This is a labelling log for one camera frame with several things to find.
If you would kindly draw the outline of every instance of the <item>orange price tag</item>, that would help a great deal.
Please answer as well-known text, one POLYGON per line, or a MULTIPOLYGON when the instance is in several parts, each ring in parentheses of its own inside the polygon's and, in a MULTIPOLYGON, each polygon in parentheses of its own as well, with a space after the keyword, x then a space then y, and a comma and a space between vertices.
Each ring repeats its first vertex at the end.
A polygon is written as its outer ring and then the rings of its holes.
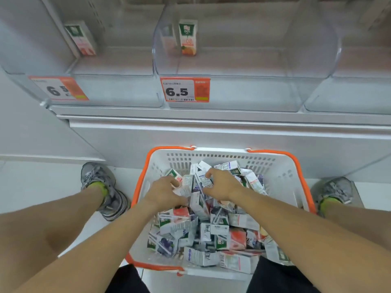
POLYGON ((51 99, 59 101, 88 101, 87 96, 72 77, 29 77, 51 99))
POLYGON ((209 103, 210 78, 160 77, 167 102, 209 103))

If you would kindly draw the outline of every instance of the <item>shopping basket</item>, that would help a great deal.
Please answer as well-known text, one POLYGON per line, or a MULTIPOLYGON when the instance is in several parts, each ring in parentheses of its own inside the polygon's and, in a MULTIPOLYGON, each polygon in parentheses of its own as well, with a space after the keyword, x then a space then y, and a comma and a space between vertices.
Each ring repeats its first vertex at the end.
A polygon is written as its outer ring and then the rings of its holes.
MULTIPOLYGON (((300 163, 288 152, 272 150, 155 147, 149 151, 144 169, 134 191, 132 207, 144 197, 153 181, 174 168, 180 174, 188 174, 190 165, 204 161, 210 165, 237 160, 240 167, 264 176, 265 190, 273 198, 306 211, 316 213, 307 183, 301 173, 300 163)), ((199 267, 178 257, 167 258, 147 248, 148 233, 152 222, 147 224, 126 256, 128 263, 151 270, 173 270, 178 275, 218 277, 223 279, 248 279, 248 275, 220 267, 199 267)))

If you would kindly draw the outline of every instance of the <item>person's left hand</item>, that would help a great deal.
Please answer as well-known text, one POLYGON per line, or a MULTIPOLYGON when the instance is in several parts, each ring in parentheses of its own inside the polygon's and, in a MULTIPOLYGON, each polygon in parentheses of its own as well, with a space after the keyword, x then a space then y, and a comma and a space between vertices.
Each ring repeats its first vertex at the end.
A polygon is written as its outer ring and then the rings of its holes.
POLYGON ((174 177, 161 177, 152 183, 144 200, 154 205, 157 212, 167 211, 176 206, 186 206, 187 198, 176 195, 172 191, 172 185, 179 187, 179 182, 174 177))

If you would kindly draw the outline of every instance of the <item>sock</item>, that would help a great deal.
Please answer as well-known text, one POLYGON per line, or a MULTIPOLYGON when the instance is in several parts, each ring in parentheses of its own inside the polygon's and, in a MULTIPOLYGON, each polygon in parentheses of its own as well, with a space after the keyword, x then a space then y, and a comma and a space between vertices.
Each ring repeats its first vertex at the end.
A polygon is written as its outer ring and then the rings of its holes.
POLYGON ((320 202, 320 211, 324 214, 326 211, 326 205, 324 202, 339 202, 342 203, 339 199, 336 199, 334 197, 326 197, 324 200, 320 202))
POLYGON ((103 182, 92 182, 90 185, 87 186, 87 188, 91 185, 99 186, 102 190, 103 197, 109 194, 109 189, 107 189, 106 185, 103 184, 103 182))

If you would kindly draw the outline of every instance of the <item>gray sneaker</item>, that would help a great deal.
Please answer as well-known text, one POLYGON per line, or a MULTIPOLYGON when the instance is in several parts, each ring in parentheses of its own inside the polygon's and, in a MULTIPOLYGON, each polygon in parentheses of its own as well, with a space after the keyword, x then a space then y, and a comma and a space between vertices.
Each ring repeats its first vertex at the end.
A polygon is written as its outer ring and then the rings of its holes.
POLYGON ((317 189, 311 189, 311 193, 318 210, 320 203, 327 197, 333 197, 341 203, 348 204, 353 198, 353 183, 345 177, 333 178, 323 181, 317 189))
POLYGON ((87 162, 81 168, 81 189, 93 182, 102 182, 109 191, 98 208, 107 221, 113 221, 130 208, 127 196, 114 188, 115 177, 108 167, 98 162, 87 162))

